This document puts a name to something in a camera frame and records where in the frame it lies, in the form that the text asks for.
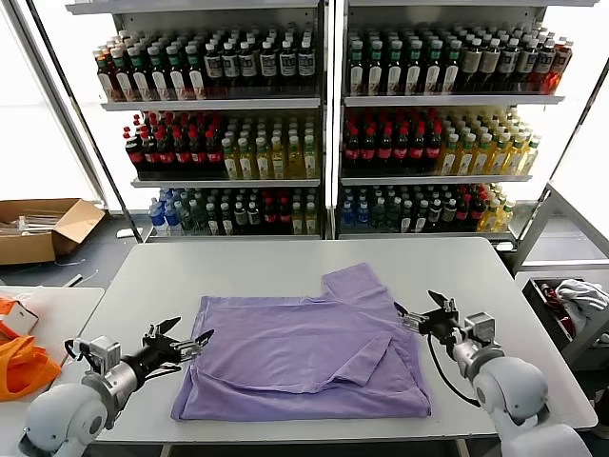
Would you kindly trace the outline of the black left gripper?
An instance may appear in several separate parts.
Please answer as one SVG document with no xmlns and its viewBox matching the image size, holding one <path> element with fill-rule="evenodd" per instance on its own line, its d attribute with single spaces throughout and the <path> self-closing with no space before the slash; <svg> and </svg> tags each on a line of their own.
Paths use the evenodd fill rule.
<svg viewBox="0 0 609 457">
<path fill-rule="evenodd" d="M 194 339 L 180 342 L 165 336 L 180 321 L 181 317 L 176 316 L 150 325 L 143 338 L 143 347 L 133 355 L 121 358 L 134 371 L 138 381 L 180 371 L 182 358 L 196 358 L 214 334 L 214 329 L 210 329 Z"/>
</svg>

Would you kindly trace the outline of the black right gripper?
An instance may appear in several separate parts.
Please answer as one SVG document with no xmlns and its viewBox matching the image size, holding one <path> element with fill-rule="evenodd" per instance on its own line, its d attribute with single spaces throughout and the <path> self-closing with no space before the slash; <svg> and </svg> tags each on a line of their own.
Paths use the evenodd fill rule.
<svg viewBox="0 0 609 457">
<path fill-rule="evenodd" d="M 437 305 L 423 315 L 410 312 L 401 304 L 395 302 L 402 324 L 409 330 L 421 335 L 431 335 L 442 345 L 456 345 L 463 341 L 465 332 L 459 323 L 459 311 L 454 298 L 429 290 L 429 297 Z"/>
</svg>

